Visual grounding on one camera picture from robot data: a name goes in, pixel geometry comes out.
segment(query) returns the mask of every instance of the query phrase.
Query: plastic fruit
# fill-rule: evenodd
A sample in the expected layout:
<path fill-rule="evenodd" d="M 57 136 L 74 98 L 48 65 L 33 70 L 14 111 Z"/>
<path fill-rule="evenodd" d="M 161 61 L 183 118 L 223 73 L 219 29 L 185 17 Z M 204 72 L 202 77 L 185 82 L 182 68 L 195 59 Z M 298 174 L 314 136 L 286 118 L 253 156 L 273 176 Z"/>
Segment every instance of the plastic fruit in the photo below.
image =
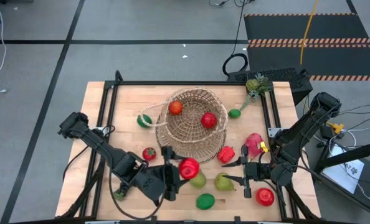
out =
<path fill-rule="evenodd" d="M 217 190 L 221 191 L 230 191 L 235 190 L 234 184 L 230 179 L 227 177 L 223 177 L 223 175 L 228 175 L 227 173 L 220 173 L 217 175 L 216 179 L 214 180 L 214 185 L 216 186 Z"/>
<path fill-rule="evenodd" d="M 213 113 L 205 113 L 202 117 L 202 124 L 205 128 L 213 128 L 217 124 L 217 118 Z"/>
<path fill-rule="evenodd" d="M 152 147 L 147 147 L 143 150 L 142 157 L 146 161 L 152 161 L 156 158 L 156 151 Z"/>
<path fill-rule="evenodd" d="M 200 171 L 200 165 L 198 161 L 192 158 L 187 158 L 181 161 L 178 166 L 179 174 L 183 179 L 192 179 L 197 176 Z"/>
<path fill-rule="evenodd" d="M 238 118 L 238 117 L 240 117 L 241 114 L 242 114 L 242 112 L 240 112 L 240 110 L 238 110 L 238 109 L 232 109 L 228 112 L 228 116 L 230 118 Z"/>
<path fill-rule="evenodd" d="M 205 186 L 207 179 L 203 172 L 200 170 L 197 176 L 192 178 L 189 182 L 193 187 L 200 189 Z"/>
<path fill-rule="evenodd" d="M 217 158 L 223 164 L 228 163 L 235 156 L 234 149 L 229 146 L 224 146 L 221 151 L 218 153 Z"/>
<path fill-rule="evenodd" d="M 201 210 L 207 210 L 211 208 L 214 203 L 216 202 L 216 199 L 211 194 L 202 194 L 198 196 L 196 199 L 196 207 Z"/>
<path fill-rule="evenodd" d="M 257 193 L 255 194 L 255 198 L 257 202 L 263 206 L 271 206 L 275 200 L 275 196 L 273 195 L 272 191 L 265 187 L 258 189 Z"/>
<path fill-rule="evenodd" d="M 258 133 L 253 133 L 247 137 L 245 145 L 247 146 L 247 149 L 249 150 L 249 155 L 252 159 L 263 152 L 263 149 L 260 145 L 261 142 L 263 142 L 263 139 Z"/>
<path fill-rule="evenodd" d="M 148 115 L 146 115 L 146 114 L 144 114 L 143 115 L 143 119 L 145 119 L 145 121 L 147 122 L 147 123 L 149 123 L 149 124 L 151 124 L 152 123 L 152 119 L 148 116 Z M 141 115 L 138 115 L 138 117 L 137 117 L 137 119 L 136 119 L 136 122 L 142 127 L 142 128 L 150 128 L 149 126 L 147 126 L 146 124 L 144 124 L 144 122 L 142 121 L 142 119 L 141 119 Z"/>
<path fill-rule="evenodd" d="M 173 101 L 168 106 L 168 111 L 172 115 L 179 115 L 182 110 L 183 110 L 183 104 L 180 101 Z"/>

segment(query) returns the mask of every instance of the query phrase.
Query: green pear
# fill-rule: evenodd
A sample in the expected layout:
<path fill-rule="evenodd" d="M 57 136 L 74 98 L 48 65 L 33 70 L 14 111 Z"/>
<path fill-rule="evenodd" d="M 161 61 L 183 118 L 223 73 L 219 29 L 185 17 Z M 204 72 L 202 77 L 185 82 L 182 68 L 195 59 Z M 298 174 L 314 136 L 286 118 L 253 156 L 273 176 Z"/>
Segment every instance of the green pear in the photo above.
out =
<path fill-rule="evenodd" d="M 235 190 L 234 184 L 232 183 L 232 181 L 226 177 L 223 177 L 223 175 L 228 175 L 228 174 L 220 173 L 217 175 L 216 179 L 214 180 L 214 185 L 216 186 L 216 189 L 221 190 L 221 191 Z"/>
<path fill-rule="evenodd" d="M 202 188 L 202 187 L 205 186 L 207 180 L 206 180 L 206 176 L 203 174 L 202 170 L 199 170 L 199 173 L 197 174 L 197 176 L 192 178 L 189 182 L 195 188 Z"/>

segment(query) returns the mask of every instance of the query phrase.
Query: wooden tabletop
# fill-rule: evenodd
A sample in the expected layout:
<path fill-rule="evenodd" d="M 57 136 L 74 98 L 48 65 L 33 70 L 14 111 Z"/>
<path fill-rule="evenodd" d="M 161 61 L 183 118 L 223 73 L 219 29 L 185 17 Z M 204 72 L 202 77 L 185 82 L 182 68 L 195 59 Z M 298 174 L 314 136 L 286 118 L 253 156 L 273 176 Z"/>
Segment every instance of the wooden tabletop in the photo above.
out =
<path fill-rule="evenodd" d="M 292 93 L 287 82 L 273 83 L 275 96 L 281 124 L 284 128 L 293 125 L 297 120 L 295 106 L 293 104 Z M 144 129 L 136 123 L 136 117 L 139 112 L 152 104 L 165 101 L 167 97 L 182 88 L 190 88 L 194 86 L 175 86 L 175 85 L 159 85 L 159 86 L 143 86 L 143 85 L 121 85 L 118 87 L 118 95 L 116 99 L 115 113 L 113 117 L 113 125 L 116 131 L 111 134 L 110 144 L 114 147 L 119 147 L 125 151 L 133 151 L 138 155 L 146 147 L 159 149 L 156 141 L 154 129 Z M 212 90 L 222 101 L 224 106 L 229 111 L 232 108 L 240 108 L 245 100 L 246 92 L 244 86 L 198 86 Z M 87 90 L 83 101 L 81 112 L 85 113 L 89 118 L 89 126 L 95 127 L 100 107 L 100 101 L 103 92 L 103 82 L 88 83 Z M 110 104 L 110 96 L 107 101 L 104 122 L 106 123 L 108 116 L 108 105 Z M 270 120 L 272 126 L 273 116 L 271 110 L 270 98 L 267 97 L 267 104 L 270 110 Z M 153 108 L 147 114 L 156 122 L 161 108 Z M 238 119 L 230 119 L 227 125 L 227 137 L 225 145 L 232 146 L 235 149 L 235 158 L 240 156 L 240 147 L 243 145 L 246 137 L 251 133 L 259 133 L 267 141 L 265 123 L 263 119 L 263 111 L 261 101 L 251 103 L 242 111 L 242 116 Z M 77 155 L 85 147 L 81 140 L 76 140 L 73 143 L 70 159 Z M 63 214 L 78 197 L 85 183 L 85 176 L 90 157 L 90 150 L 78 158 L 67 171 L 66 178 L 60 194 L 59 204 L 56 215 Z M 269 162 L 269 154 L 263 156 L 263 162 Z M 151 166 L 160 165 L 163 163 L 163 158 L 158 154 L 156 159 L 150 163 Z M 220 192 L 214 187 L 214 179 L 220 172 L 226 172 L 230 175 L 243 176 L 242 167 L 222 168 L 217 159 L 213 159 L 206 164 L 201 165 L 203 173 L 207 177 L 207 184 L 202 189 L 195 189 L 190 184 L 181 187 L 177 200 L 169 202 L 165 200 L 157 213 L 158 220 L 199 220 L 199 221 L 231 221 L 235 216 L 240 216 L 244 221 L 280 221 L 280 212 L 277 203 L 275 202 L 270 207 L 263 207 L 255 200 L 255 193 L 261 187 L 269 186 L 264 182 L 250 182 L 253 198 L 244 198 L 243 187 L 234 183 L 237 191 Z M 116 190 L 120 181 L 116 177 L 112 177 L 113 190 Z M 293 175 L 293 185 L 296 192 L 299 194 L 304 203 L 310 210 L 320 217 L 320 210 L 311 175 L 301 169 Z M 288 202 L 288 194 L 283 188 L 285 201 L 287 202 L 287 214 L 292 215 L 290 203 Z M 196 208 L 196 199 L 200 194 L 210 193 L 216 198 L 216 203 L 210 210 L 199 210 Z M 93 192 L 90 194 L 87 214 L 90 214 L 92 207 Z M 127 213 L 136 217 L 145 217 L 149 215 L 155 206 L 153 202 L 146 198 L 138 189 L 133 188 L 128 192 L 126 200 L 119 202 L 121 208 Z M 100 205 L 98 210 L 98 219 L 100 220 L 128 220 L 126 216 L 121 214 L 113 204 L 108 189 L 108 169 L 105 169 L 102 192 L 100 197 Z"/>

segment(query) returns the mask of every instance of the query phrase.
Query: wicker basket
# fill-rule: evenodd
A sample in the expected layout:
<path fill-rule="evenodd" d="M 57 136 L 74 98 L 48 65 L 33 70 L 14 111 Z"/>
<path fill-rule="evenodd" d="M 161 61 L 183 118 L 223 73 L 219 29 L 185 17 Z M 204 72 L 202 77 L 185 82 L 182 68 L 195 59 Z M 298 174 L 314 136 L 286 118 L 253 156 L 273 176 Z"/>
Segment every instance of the wicker basket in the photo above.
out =
<path fill-rule="evenodd" d="M 180 115 L 171 115 L 168 106 L 177 100 L 183 104 L 183 110 Z M 156 124 L 146 123 L 142 115 L 141 119 L 146 125 L 156 127 L 160 146 L 172 146 L 180 156 L 192 157 L 199 162 L 214 158 L 223 147 L 228 114 L 213 92 L 200 88 L 179 90 L 167 101 L 149 106 L 145 110 L 157 106 L 163 108 Z M 206 112 L 215 114 L 217 124 L 214 128 L 206 129 L 201 124 L 201 118 Z"/>

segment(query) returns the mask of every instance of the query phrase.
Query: white paper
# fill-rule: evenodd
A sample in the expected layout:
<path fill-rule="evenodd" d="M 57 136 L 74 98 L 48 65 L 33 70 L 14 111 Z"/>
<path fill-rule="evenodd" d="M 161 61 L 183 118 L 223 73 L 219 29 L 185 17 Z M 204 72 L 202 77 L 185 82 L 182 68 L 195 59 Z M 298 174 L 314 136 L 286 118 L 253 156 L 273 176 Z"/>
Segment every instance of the white paper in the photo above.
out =
<path fill-rule="evenodd" d="M 333 146 L 331 156 L 337 156 L 338 154 L 342 154 L 343 149 L 339 147 L 338 145 Z M 328 167 L 323 169 L 322 174 L 327 176 L 329 179 L 331 179 L 333 182 L 336 182 L 339 186 L 342 188 L 348 190 L 350 193 L 355 192 L 355 188 L 358 183 L 358 179 L 361 176 L 362 170 L 364 168 L 364 163 L 360 160 L 354 160 L 346 163 L 346 168 L 344 164 L 340 164 L 333 167 Z"/>

